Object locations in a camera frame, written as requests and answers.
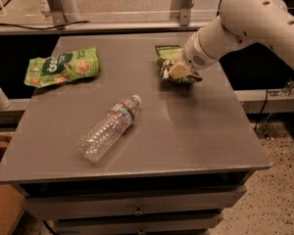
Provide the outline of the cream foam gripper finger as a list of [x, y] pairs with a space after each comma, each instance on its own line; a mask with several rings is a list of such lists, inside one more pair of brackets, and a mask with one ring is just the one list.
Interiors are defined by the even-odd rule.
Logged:
[[192, 72], [188, 70], [181, 63], [177, 63], [169, 68], [169, 77], [172, 79], [180, 79], [191, 75]]

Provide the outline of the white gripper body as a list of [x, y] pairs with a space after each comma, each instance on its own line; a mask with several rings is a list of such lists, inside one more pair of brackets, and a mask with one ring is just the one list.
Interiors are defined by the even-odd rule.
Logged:
[[195, 32], [185, 43], [182, 57], [185, 62], [195, 70], [204, 70], [215, 64], [217, 59], [210, 57], [204, 52], [199, 42], [200, 32]]

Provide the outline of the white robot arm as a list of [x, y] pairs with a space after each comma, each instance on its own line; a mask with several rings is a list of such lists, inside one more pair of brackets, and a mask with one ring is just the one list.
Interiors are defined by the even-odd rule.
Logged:
[[294, 16], [282, 4], [281, 0], [221, 0], [219, 15], [187, 40], [168, 77], [190, 76], [255, 42], [294, 70]]

